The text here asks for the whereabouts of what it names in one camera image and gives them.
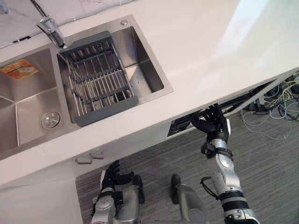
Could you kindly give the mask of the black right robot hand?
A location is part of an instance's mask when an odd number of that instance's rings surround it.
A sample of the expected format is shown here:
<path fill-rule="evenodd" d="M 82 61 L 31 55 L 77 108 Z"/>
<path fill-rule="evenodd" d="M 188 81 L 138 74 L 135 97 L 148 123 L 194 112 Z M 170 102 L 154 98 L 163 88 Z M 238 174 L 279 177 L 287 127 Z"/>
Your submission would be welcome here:
<path fill-rule="evenodd" d="M 220 106 L 218 104 L 209 106 L 204 110 L 203 117 L 204 120 L 193 115 L 191 118 L 193 126 L 207 134 L 207 141 L 221 139 L 227 143 L 230 136 L 230 125 Z"/>

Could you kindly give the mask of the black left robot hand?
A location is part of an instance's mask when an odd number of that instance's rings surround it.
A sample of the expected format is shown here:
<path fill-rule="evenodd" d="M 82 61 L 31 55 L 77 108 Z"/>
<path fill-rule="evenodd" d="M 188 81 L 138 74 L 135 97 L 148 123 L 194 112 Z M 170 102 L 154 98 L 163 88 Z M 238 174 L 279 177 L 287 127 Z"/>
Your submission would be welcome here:
<path fill-rule="evenodd" d="M 119 173 L 120 171 L 120 164 L 119 160 L 114 161 L 110 166 L 106 169 L 103 170 L 101 173 L 101 178 L 100 178 L 100 188 L 101 190 L 105 188 L 112 188 L 114 189 L 114 179 L 115 176 Z"/>

